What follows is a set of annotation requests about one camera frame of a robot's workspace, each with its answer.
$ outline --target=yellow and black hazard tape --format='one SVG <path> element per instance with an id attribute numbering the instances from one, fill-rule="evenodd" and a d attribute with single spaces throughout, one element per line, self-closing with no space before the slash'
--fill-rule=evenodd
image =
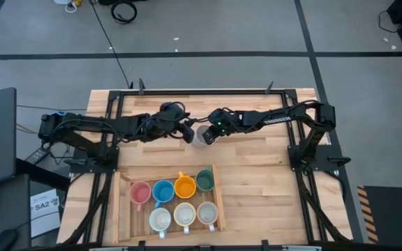
<path id="1" fill-rule="evenodd" d="M 359 185 L 357 187 L 357 194 L 359 195 L 359 202 L 361 203 L 362 215 L 366 223 L 366 229 L 368 234 L 368 242 L 376 244 L 378 242 L 378 235 L 376 234 L 375 222 L 371 214 L 370 203 L 367 197 L 367 192 L 364 186 Z"/>

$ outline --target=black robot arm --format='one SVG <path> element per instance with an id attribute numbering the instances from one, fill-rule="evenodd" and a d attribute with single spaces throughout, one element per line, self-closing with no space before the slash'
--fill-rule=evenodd
<path id="1" fill-rule="evenodd" d="M 315 110 L 315 119 L 306 113 L 308 109 Z M 309 100 L 266 112 L 216 109 L 209 115 L 209 122 L 212 125 L 203 137 L 206 143 L 212 144 L 217 137 L 229 136 L 232 133 L 255 132 L 264 126 L 286 121 L 301 121 L 319 132 L 329 132 L 336 127 L 334 107 Z"/>
<path id="2" fill-rule="evenodd" d="M 94 158 L 99 164 L 106 164 L 117 157 L 105 143 L 92 142 L 77 134 L 75 131 L 101 132 L 113 134 L 117 140 L 131 142 L 139 140 L 150 142 L 161 137 L 184 139 L 190 143 L 193 139 L 193 122 L 187 120 L 190 113 L 178 106 L 180 102 L 167 102 L 161 105 L 155 114 L 138 114 L 123 116 L 118 119 L 104 119 L 92 116 L 83 116 L 73 113 L 56 113 L 43 115 L 38 136 L 43 144 L 52 145 L 63 142 L 83 150 L 88 157 Z"/>

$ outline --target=concrete floor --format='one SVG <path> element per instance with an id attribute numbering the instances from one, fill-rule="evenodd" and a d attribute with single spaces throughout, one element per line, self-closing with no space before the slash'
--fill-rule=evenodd
<path id="1" fill-rule="evenodd" d="M 109 8 L 96 9 L 118 52 L 306 52 L 295 1 L 150 0 L 137 3 L 138 17 L 126 26 L 112 20 Z M 300 1 L 316 52 L 402 52 L 399 37 L 378 28 L 378 13 L 391 2 Z M 52 0 L 6 0 L 0 10 L 0 54 L 94 53 L 112 50 L 87 1 L 73 14 Z M 352 158 L 346 168 L 354 199 L 357 185 L 402 187 L 402 57 L 317 60 L 336 106 L 343 154 Z M 129 58 L 121 64 L 130 81 L 141 77 L 148 89 L 266 87 L 270 81 L 316 88 L 308 57 Z M 17 89 L 18 104 L 85 108 L 90 90 L 125 89 L 126 83 L 114 59 L 25 59 L 0 61 L 0 89 L 9 86 Z M 36 130 L 45 112 L 19 108 L 17 122 Z M 37 136 L 17 132 L 19 158 L 39 146 Z M 65 164 L 51 159 L 40 166 L 66 173 Z M 55 237 L 33 243 L 51 245 Z"/>

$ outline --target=green mug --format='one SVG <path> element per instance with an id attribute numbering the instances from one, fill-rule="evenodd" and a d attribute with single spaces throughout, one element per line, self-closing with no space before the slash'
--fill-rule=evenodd
<path id="1" fill-rule="evenodd" d="M 212 172 L 212 166 L 208 165 L 206 169 L 199 171 L 195 177 L 196 186 L 201 191 L 210 191 L 214 189 L 214 173 Z"/>

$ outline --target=wooden tabletop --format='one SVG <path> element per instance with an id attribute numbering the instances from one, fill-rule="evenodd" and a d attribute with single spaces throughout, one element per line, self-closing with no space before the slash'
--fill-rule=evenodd
<path id="1" fill-rule="evenodd" d="M 104 116 L 109 90 L 93 90 L 89 99 L 87 116 Z M 297 89 L 298 101 L 316 99 L 314 89 Z M 219 107 L 240 110 L 268 110 L 282 107 L 277 95 L 178 95 L 178 96 L 127 96 L 123 116 L 156 113 L 163 102 L 180 101 L 191 112 L 191 117 L 205 117 Z M 101 136 L 84 132 L 95 142 Z M 295 128 L 296 142 L 299 141 Z M 286 124 L 266 126 L 252 134 L 236 134 L 218 138 L 214 144 L 197 149 L 182 139 L 158 139 L 154 142 L 121 143 L 117 175 L 129 179 L 165 178 L 182 171 L 194 175 L 206 165 L 216 163 L 225 215 L 225 231 L 173 234 L 166 239 L 147 239 L 147 245 L 259 245 L 262 239 L 270 245 L 307 243 L 302 208 L 295 174 L 290 169 L 287 153 L 289 144 Z M 79 225 L 89 205 L 93 174 L 85 174 L 72 184 L 61 223 L 57 242 L 63 242 Z M 350 225 L 337 180 L 315 172 L 315 180 L 323 211 L 338 230 L 351 238 Z M 120 195 L 110 193 L 103 245 L 137 245 L 140 239 L 124 236 L 128 222 L 117 220 L 124 214 L 126 191 Z M 120 202 L 113 197 L 123 196 Z M 313 211 L 313 230 L 318 239 L 318 229 Z M 91 241 L 96 240 L 98 214 L 94 218 Z"/>

